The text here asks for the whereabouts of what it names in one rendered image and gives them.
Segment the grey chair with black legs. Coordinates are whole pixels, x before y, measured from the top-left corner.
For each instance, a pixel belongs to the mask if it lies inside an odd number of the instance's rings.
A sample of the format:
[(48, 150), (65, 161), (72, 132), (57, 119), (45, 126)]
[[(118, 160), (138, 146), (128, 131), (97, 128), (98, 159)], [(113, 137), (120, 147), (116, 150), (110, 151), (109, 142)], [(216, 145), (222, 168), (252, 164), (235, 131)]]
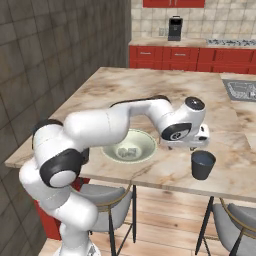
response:
[[(213, 214), (217, 232), (216, 237), (205, 235), (210, 214)], [(226, 204), (222, 198), (219, 203), (211, 196), (203, 223), (197, 239), (195, 254), (201, 244), (205, 245), (208, 256), (211, 256), (207, 239), (217, 240), (229, 252), (229, 256), (256, 256), (256, 208)]]
[[(136, 186), (110, 187), (96, 184), (83, 184), (78, 194), (85, 197), (98, 208), (98, 219), (96, 224), (88, 231), (90, 235), (94, 232), (105, 232), (109, 234), (111, 256), (119, 256), (123, 245), (132, 233), (133, 242), (136, 242)], [(116, 248), (114, 231), (125, 224), (129, 208), (132, 208), (132, 222), (128, 223), (128, 231)]]

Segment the red wall cupboard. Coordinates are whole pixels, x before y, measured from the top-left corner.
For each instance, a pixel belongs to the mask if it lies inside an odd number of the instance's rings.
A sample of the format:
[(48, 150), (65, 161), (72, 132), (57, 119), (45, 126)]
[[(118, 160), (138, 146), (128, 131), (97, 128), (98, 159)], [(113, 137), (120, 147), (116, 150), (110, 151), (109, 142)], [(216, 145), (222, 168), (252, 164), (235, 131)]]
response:
[(145, 8), (204, 8), (205, 0), (142, 0)]

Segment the black coffee machine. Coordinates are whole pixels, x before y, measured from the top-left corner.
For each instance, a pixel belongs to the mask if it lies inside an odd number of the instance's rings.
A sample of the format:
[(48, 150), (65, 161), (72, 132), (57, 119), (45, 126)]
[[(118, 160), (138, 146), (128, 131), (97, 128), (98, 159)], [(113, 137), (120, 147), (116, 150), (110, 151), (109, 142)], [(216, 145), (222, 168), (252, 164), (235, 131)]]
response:
[(183, 19), (180, 16), (173, 16), (169, 19), (168, 40), (180, 41)]

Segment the red base cupboard run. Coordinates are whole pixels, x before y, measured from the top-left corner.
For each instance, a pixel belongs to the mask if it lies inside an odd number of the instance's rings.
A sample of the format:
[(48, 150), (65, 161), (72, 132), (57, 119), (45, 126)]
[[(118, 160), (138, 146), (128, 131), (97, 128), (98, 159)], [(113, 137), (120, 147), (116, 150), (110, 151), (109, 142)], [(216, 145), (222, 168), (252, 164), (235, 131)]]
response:
[(130, 46), (131, 68), (256, 75), (256, 50)]

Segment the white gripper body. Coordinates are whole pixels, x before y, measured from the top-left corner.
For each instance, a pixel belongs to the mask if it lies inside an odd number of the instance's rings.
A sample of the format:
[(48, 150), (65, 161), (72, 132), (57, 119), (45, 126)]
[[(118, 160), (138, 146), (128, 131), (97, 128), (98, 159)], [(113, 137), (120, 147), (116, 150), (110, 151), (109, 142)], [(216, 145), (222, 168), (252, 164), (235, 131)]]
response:
[(171, 147), (171, 148), (204, 148), (206, 147), (209, 144), (210, 139), (206, 137), (202, 137), (203, 139), (201, 140), (200, 138), (196, 137), (195, 140), (191, 140), (191, 141), (182, 141), (182, 140), (167, 141), (161, 138), (160, 144), (165, 145), (167, 147)]

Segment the grey sink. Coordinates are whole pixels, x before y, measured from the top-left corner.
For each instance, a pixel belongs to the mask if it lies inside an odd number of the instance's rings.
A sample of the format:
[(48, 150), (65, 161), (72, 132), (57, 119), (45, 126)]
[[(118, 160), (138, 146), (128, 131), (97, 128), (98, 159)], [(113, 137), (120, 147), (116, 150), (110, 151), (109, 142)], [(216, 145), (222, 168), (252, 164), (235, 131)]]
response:
[(256, 102), (256, 81), (223, 79), (222, 82), (232, 101)]

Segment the dark speckled hob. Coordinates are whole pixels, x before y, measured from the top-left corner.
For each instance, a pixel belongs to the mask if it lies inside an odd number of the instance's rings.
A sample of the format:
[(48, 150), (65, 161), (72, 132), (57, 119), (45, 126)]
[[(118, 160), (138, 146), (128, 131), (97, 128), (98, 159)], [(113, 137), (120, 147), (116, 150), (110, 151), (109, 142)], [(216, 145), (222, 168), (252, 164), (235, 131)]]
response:
[(206, 39), (208, 45), (256, 47), (255, 39)]

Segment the pale green ice bowl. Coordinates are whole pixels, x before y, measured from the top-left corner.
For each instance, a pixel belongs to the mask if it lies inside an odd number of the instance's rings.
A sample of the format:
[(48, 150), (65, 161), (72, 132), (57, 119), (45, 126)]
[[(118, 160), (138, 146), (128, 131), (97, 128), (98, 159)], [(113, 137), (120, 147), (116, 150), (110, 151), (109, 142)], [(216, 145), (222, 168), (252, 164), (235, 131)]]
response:
[[(117, 151), (119, 148), (137, 148), (138, 154), (136, 157), (130, 156), (129, 153), (126, 157), (121, 158), (118, 156)], [(104, 146), (102, 152), (104, 155), (115, 162), (125, 164), (135, 164), (148, 160), (157, 150), (156, 140), (148, 133), (138, 130), (130, 129), (127, 136), (119, 143), (110, 146)]]

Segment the dark grey glass of water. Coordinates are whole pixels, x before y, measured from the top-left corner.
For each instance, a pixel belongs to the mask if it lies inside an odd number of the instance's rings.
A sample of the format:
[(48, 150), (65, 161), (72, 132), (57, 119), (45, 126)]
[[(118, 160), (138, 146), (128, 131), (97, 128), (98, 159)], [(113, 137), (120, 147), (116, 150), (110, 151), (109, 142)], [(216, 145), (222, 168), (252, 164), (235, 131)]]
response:
[(191, 154), (192, 176), (197, 180), (206, 180), (215, 165), (215, 156), (204, 150), (198, 150)]
[(81, 155), (83, 157), (82, 164), (85, 165), (89, 161), (90, 148), (85, 149)]

